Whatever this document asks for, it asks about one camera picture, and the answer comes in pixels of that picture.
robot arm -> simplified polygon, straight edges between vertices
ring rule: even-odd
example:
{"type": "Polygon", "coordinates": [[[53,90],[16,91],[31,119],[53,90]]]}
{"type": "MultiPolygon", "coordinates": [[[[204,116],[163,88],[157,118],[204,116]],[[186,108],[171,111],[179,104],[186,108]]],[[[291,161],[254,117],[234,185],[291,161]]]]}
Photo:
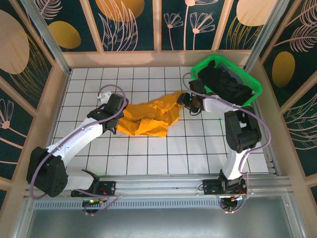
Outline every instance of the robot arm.
{"type": "MultiPolygon", "coordinates": [[[[201,95],[213,95],[207,93],[201,80],[189,82],[190,89],[201,95]]],[[[178,103],[189,109],[191,113],[198,115],[200,111],[207,111],[219,116],[225,121],[226,141],[228,143],[228,159],[219,173],[218,180],[205,180],[205,194],[234,194],[237,188],[246,192],[245,181],[241,170],[244,166],[245,154],[261,140],[261,132],[257,120],[240,110],[224,105],[214,98],[206,98],[199,95],[183,93],[178,98],[178,103]]],[[[244,107],[245,110],[254,113],[252,107],[244,107]]]]}
{"type": "Polygon", "coordinates": [[[123,103],[125,103],[123,97],[111,92],[105,92],[100,94],[99,100],[102,105],[91,111],[87,118],[65,138],[45,149],[37,147],[32,151],[27,173],[28,182],[31,182],[35,169],[42,159],[57,148],[41,167],[34,185],[51,197],[59,195],[63,190],[73,189],[96,193],[99,183],[97,175],[87,170],[66,170],[66,167],[71,159],[92,140],[101,136],[107,130],[112,131],[114,134],[116,133],[115,126],[119,123],[119,119],[124,116],[123,112],[109,121],[103,123],[93,122],[106,119],[117,113],[123,103]],[[84,126],[89,124],[92,125],[84,129],[84,126]]]}

black cloth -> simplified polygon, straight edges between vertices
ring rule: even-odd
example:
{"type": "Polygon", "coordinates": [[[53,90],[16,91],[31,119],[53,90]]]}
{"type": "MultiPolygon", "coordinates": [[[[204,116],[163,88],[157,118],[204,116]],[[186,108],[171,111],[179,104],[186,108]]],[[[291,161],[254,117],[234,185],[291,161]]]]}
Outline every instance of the black cloth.
{"type": "Polygon", "coordinates": [[[238,83],[226,70],[214,66],[215,61],[210,61],[198,73],[198,77],[220,98],[241,106],[252,97],[251,88],[238,83]]]}

orange cloth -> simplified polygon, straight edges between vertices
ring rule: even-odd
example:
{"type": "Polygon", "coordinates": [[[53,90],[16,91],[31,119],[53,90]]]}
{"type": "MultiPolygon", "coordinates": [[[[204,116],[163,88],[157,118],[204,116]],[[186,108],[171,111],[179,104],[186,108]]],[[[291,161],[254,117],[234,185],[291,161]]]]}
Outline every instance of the orange cloth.
{"type": "Polygon", "coordinates": [[[183,91],[164,95],[148,103],[129,104],[123,111],[117,131],[128,135],[151,135],[165,137],[170,125],[179,120],[182,108],[177,103],[183,91]]]}

yellow circle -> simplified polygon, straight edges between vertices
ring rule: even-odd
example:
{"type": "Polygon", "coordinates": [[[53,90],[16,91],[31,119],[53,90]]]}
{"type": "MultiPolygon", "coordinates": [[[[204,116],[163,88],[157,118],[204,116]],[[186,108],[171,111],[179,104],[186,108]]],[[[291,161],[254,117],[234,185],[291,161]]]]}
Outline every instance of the yellow circle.
{"type": "Polygon", "coordinates": [[[80,46],[80,35],[75,27],[69,23],[55,21],[49,25],[49,29],[59,46],[66,49],[73,49],[80,46]]]}
{"type": "Polygon", "coordinates": [[[11,74],[21,73],[29,61],[28,35],[10,14],[0,10],[0,68],[11,74]]]}
{"type": "Polygon", "coordinates": [[[274,84],[279,87],[285,87],[292,79],[295,71],[295,59],[287,51],[280,52],[273,63],[272,79],[274,84]]]}
{"type": "Polygon", "coordinates": [[[132,11],[135,18],[142,14],[144,0],[96,0],[96,4],[107,18],[117,22],[128,21],[129,17],[125,16],[121,1],[127,11],[128,9],[132,11]]]}
{"type": "Polygon", "coordinates": [[[237,18],[246,26],[262,26],[273,10],[276,0],[239,0],[237,18]]]}

green basket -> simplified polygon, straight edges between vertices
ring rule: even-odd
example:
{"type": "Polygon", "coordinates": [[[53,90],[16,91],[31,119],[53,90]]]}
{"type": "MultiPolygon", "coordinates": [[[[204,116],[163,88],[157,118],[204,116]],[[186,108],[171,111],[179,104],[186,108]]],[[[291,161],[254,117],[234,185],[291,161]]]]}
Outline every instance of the green basket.
{"type": "MultiPolygon", "coordinates": [[[[253,95],[248,101],[246,101],[242,105],[243,107],[250,105],[250,103],[262,93],[263,91],[262,85],[255,78],[250,76],[243,69],[239,68],[234,63],[230,62],[229,60],[227,60],[225,57],[221,55],[211,55],[207,57],[206,59],[201,61],[199,64],[195,65],[190,71],[192,73],[198,74],[200,70],[207,67],[208,63],[212,60],[216,62],[215,67],[217,67],[220,62],[226,65],[228,67],[228,70],[231,70],[232,72],[236,73],[239,77],[241,77],[241,80],[244,85],[250,87],[253,91],[255,91],[255,95],[253,95]]],[[[205,89],[208,93],[212,92],[212,90],[208,88],[207,86],[205,86],[205,89]]]]}

